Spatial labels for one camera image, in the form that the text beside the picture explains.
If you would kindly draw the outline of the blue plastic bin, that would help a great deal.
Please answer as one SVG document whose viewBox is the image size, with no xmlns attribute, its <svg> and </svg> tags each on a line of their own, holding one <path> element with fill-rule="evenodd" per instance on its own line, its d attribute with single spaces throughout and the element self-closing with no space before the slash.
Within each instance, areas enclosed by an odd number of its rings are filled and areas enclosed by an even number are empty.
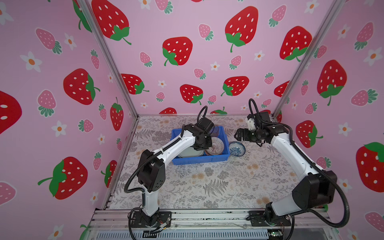
<svg viewBox="0 0 384 240">
<path fill-rule="evenodd" d="M 214 163 L 214 162 L 223 162 L 227 161 L 230 156 L 229 151 L 229 141 L 227 134 L 222 126 L 216 126 L 218 128 L 218 138 L 223 141 L 224 149 L 220 155 L 209 156 L 204 153 L 200 157 L 192 158 L 179 158 L 176 157 L 173 159 L 172 163 L 174 165 L 191 165 L 191 164 L 201 164 L 201 163 Z"/>
</svg>

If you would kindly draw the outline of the blue floral white bowl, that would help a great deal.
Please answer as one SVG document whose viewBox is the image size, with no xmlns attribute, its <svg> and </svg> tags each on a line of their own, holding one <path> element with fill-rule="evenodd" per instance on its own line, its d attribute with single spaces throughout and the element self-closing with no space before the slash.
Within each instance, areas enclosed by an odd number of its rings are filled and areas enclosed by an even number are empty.
<svg viewBox="0 0 384 240">
<path fill-rule="evenodd" d="M 233 157 L 242 157 L 246 153 L 246 148 L 240 142 L 231 142 L 229 143 L 229 152 Z"/>
</svg>

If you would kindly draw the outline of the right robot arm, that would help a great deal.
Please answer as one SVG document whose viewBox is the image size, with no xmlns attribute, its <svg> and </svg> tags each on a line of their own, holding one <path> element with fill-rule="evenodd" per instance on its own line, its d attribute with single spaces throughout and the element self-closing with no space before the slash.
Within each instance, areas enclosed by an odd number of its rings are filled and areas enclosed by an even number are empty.
<svg viewBox="0 0 384 240">
<path fill-rule="evenodd" d="M 236 131 L 235 139 L 258 146 L 272 145 L 288 161 L 300 180 L 289 195 L 266 205 L 263 217 L 268 224 L 333 202 L 336 188 L 332 182 L 337 180 L 336 174 L 325 171 L 297 146 L 291 127 L 271 122 L 267 112 L 249 114 L 246 123 L 247 128 Z"/>
</svg>

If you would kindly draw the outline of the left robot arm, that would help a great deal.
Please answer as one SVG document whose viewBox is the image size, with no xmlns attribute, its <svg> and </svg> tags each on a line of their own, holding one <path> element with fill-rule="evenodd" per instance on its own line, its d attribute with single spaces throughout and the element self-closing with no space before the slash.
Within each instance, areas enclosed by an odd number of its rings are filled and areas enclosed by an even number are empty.
<svg viewBox="0 0 384 240">
<path fill-rule="evenodd" d="M 144 151 L 139 165 L 139 184 L 144 188 L 144 207 L 142 212 L 152 217 L 159 211 L 158 190 L 166 180 L 166 168 L 172 160 L 187 148 L 196 151 L 206 150 L 212 146 L 211 131 L 214 123 L 204 117 L 196 124 L 181 128 L 181 133 L 169 143 L 155 151 Z"/>
</svg>

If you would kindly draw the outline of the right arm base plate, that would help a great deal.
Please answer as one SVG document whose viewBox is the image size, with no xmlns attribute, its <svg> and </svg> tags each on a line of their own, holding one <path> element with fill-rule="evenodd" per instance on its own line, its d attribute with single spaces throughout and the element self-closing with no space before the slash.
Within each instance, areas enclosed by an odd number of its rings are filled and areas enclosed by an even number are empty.
<svg viewBox="0 0 384 240">
<path fill-rule="evenodd" d="M 249 211 L 246 217 L 253 227 L 290 227 L 292 225 L 288 216 L 275 216 L 265 211 Z"/>
</svg>

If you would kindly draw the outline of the aluminium front rail frame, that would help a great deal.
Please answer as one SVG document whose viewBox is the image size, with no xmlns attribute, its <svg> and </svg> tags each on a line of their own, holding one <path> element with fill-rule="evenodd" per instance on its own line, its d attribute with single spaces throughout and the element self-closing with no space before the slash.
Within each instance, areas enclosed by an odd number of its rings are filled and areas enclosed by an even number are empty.
<svg viewBox="0 0 384 240">
<path fill-rule="evenodd" d="M 170 225 L 157 234 L 151 228 L 129 231 L 128 210 L 95 211 L 85 232 L 85 240 L 340 240 L 338 230 L 312 214 L 295 221 L 268 226 L 246 218 L 261 209 L 171 210 Z"/>
</svg>

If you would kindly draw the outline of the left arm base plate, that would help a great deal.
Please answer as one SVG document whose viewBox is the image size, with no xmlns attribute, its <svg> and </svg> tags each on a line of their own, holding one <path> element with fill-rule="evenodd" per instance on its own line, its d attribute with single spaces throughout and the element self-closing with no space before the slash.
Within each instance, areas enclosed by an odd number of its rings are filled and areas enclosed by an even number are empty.
<svg viewBox="0 0 384 240">
<path fill-rule="evenodd" d="M 143 211 L 134 212 L 131 217 L 133 228 L 168 228 L 171 226 L 172 212 L 156 212 L 153 216 L 147 216 Z"/>
</svg>

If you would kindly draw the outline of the pale green flower plate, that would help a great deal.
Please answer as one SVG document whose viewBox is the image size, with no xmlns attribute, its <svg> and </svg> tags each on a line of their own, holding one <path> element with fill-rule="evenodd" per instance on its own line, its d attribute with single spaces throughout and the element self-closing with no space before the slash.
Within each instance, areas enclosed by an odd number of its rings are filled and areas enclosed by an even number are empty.
<svg viewBox="0 0 384 240">
<path fill-rule="evenodd" d="M 193 147 L 189 147 L 182 151 L 178 157 L 179 158 L 195 158 L 195 157 L 201 157 L 205 153 L 205 150 L 195 150 Z"/>
</svg>

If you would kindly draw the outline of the pink clear glass cup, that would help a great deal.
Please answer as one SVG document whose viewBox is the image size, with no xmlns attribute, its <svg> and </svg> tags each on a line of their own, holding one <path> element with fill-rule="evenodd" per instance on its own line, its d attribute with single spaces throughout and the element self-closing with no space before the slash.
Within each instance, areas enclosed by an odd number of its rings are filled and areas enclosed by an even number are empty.
<svg viewBox="0 0 384 240">
<path fill-rule="evenodd" d="M 219 137 L 219 134 L 220 134 L 220 127 L 219 126 L 215 126 L 211 129 L 211 132 L 210 132 L 210 136 L 211 137 L 216 137 L 218 138 Z"/>
</svg>

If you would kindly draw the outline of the pink purple glazed bowl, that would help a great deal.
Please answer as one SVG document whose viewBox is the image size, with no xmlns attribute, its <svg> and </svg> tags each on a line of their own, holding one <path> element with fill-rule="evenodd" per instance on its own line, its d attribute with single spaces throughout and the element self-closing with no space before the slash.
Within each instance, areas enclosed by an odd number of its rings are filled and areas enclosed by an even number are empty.
<svg viewBox="0 0 384 240">
<path fill-rule="evenodd" d="M 205 150 L 209 156 L 221 155 L 224 151 L 224 142 L 218 137 L 212 137 L 212 146 Z"/>
</svg>

